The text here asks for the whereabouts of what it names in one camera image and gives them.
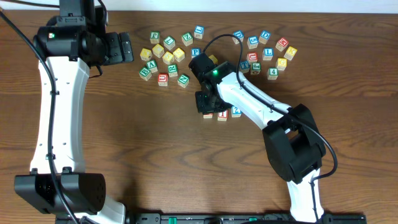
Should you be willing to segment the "red A block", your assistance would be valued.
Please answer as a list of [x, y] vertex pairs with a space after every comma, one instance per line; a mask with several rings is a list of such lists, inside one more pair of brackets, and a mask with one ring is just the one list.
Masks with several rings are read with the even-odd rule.
[[212, 117], [213, 117], [213, 113], [208, 113], [208, 114], [203, 115], [204, 119], [211, 119]]

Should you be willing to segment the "red I block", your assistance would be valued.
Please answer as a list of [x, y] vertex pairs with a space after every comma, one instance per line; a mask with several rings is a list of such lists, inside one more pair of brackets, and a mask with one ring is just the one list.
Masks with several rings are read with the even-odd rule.
[[217, 120], [218, 121], [226, 121], [228, 119], [228, 111], [222, 111], [218, 113]]

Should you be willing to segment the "blue 2 block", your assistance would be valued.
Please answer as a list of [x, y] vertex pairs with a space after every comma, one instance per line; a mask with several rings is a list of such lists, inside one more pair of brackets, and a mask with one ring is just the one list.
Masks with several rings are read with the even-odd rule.
[[241, 112], [241, 110], [238, 107], [236, 107], [236, 106], [232, 106], [231, 107], [231, 116], [233, 118], [238, 118], [241, 115], [242, 115], [242, 112]]

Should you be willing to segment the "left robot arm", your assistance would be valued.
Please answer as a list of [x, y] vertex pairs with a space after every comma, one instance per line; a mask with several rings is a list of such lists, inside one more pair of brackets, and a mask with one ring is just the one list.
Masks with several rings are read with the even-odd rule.
[[101, 1], [58, 6], [60, 14], [28, 41], [39, 60], [39, 134], [29, 173], [15, 177], [14, 190], [57, 223], [131, 223], [126, 207], [107, 195], [104, 176], [86, 171], [81, 133], [91, 68], [132, 62], [130, 36], [106, 31]]

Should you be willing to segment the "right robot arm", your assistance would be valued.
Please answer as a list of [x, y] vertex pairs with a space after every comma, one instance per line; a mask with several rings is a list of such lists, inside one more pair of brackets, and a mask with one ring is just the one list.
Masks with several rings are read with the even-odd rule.
[[324, 210], [316, 178], [326, 149], [310, 110], [273, 99], [233, 64], [215, 65], [204, 53], [188, 67], [201, 85], [195, 93], [198, 112], [220, 113], [235, 106], [251, 119], [262, 130], [270, 165], [287, 182], [292, 217], [298, 222], [319, 220]]

